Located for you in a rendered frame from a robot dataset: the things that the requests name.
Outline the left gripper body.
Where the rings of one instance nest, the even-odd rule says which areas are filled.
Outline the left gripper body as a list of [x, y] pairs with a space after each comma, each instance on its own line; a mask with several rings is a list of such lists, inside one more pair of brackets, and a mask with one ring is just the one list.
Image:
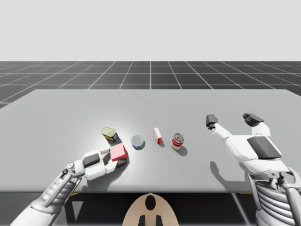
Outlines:
[[103, 155], [100, 151], [91, 151], [83, 156], [85, 177], [91, 181], [113, 172], [116, 162], [111, 160], [109, 153]]

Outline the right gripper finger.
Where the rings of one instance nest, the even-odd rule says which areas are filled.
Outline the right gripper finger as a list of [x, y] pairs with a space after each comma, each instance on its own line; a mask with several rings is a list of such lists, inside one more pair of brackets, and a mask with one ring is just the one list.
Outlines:
[[226, 140], [232, 136], [232, 134], [218, 123], [218, 119], [214, 114], [208, 114], [206, 116], [206, 127], [211, 131], [211, 134], [219, 138], [220, 140]]
[[243, 114], [245, 123], [251, 127], [252, 135], [262, 135], [271, 137], [271, 132], [264, 120], [252, 113]]

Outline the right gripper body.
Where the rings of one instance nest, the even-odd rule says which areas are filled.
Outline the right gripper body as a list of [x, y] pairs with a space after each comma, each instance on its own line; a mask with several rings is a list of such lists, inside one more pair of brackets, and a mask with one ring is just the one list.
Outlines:
[[267, 136], [232, 135], [225, 139], [225, 145], [230, 155], [251, 173], [289, 171], [280, 150]]

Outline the pink cube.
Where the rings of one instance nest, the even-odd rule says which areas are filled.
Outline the pink cube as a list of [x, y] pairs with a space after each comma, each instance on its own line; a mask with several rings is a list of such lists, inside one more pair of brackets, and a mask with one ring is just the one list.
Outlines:
[[119, 159], [127, 158], [127, 151], [123, 143], [116, 144], [110, 147], [110, 156], [112, 161], [118, 161]]

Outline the green and blue rectangular can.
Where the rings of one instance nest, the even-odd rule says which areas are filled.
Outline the green and blue rectangular can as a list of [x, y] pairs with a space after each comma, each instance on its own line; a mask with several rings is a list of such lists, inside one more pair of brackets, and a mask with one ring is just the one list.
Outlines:
[[118, 137], [118, 134], [117, 134], [117, 131], [115, 129], [112, 129], [110, 127], [104, 127], [102, 130], [101, 130], [101, 134], [107, 139], [107, 140], [110, 140], [110, 141], [113, 141], [113, 142], [116, 142], [119, 137]]

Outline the blue flat can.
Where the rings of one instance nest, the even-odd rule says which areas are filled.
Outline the blue flat can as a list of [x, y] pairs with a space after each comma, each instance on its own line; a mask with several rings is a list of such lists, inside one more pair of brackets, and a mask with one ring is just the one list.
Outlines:
[[141, 135], [135, 135], [132, 137], [131, 143], [135, 149], [141, 149], [144, 145], [144, 139]]

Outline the red and white can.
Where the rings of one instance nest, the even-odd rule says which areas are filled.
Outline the red and white can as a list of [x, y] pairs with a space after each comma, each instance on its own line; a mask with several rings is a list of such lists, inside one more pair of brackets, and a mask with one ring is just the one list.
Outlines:
[[184, 143], [184, 136], [180, 133], [174, 134], [172, 141], [171, 141], [171, 147], [174, 150], [179, 150]]

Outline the red and white carton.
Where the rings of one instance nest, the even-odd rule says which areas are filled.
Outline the red and white carton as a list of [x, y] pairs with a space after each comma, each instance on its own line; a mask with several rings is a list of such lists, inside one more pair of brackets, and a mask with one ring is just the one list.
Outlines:
[[162, 142], [162, 135], [158, 128], [154, 128], [153, 135], [155, 137], [157, 144], [160, 144]]

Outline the tan robot part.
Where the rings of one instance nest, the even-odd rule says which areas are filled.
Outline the tan robot part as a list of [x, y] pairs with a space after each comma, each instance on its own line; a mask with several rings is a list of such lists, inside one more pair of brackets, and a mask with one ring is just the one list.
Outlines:
[[169, 203], [156, 194], [145, 194], [129, 207], [122, 226], [179, 226]]

